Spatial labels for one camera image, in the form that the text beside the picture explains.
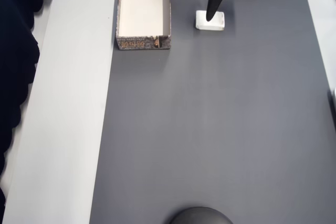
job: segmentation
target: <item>black curtain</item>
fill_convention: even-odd
[[[43,0],[0,0],[0,173],[12,129],[20,123],[20,105],[34,80],[39,49],[31,30],[34,12],[42,6]],[[0,220],[4,210],[5,197],[0,190]]]

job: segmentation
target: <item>open cardboard box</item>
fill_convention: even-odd
[[[118,0],[116,39],[121,50],[169,49],[170,0]]]

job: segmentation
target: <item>dark round object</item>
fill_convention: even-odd
[[[233,224],[224,214],[207,207],[192,207],[180,212],[171,224]]]

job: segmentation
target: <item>gray tabletop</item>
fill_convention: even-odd
[[[113,51],[90,223],[336,223],[336,133],[307,0],[171,0],[172,48]]]

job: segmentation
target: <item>white foam block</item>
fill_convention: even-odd
[[[210,21],[206,21],[206,11],[196,11],[196,28],[199,30],[223,31],[225,27],[225,19],[223,12],[216,12]]]

